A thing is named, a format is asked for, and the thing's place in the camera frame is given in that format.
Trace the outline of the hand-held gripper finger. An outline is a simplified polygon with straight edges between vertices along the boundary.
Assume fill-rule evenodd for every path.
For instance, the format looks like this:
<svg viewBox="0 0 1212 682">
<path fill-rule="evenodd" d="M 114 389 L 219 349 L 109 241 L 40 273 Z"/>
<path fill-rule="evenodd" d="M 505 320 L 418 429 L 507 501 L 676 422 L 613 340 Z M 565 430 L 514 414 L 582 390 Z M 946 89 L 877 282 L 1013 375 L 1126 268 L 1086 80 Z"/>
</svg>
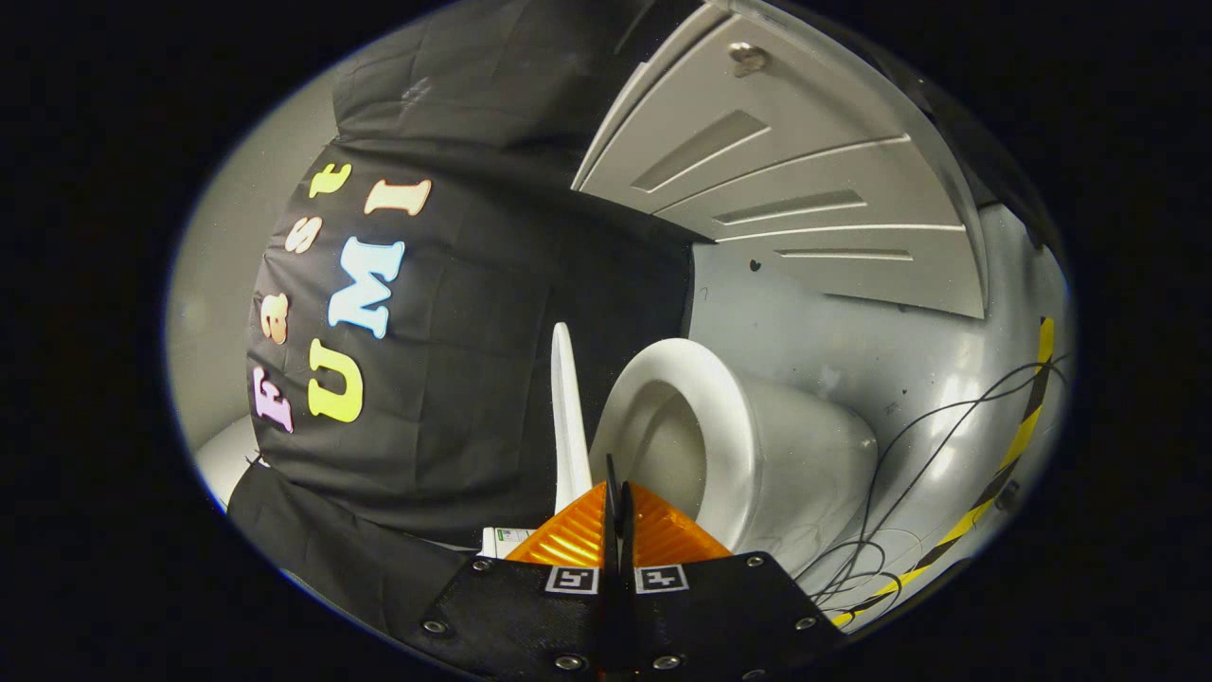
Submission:
<svg viewBox="0 0 1212 682">
<path fill-rule="evenodd" d="M 476 556 L 421 612 L 415 647 L 481 681 L 614 681 L 622 669 L 622 485 L 607 478 L 558 512 L 536 541 L 591 518 L 590 548 L 564 560 Z"/>
<path fill-rule="evenodd" d="M 641 485 L 621 539 L 623 680 L 795 681 L 844 646 L 771 554 L 728 551 Z"/>
</svg>

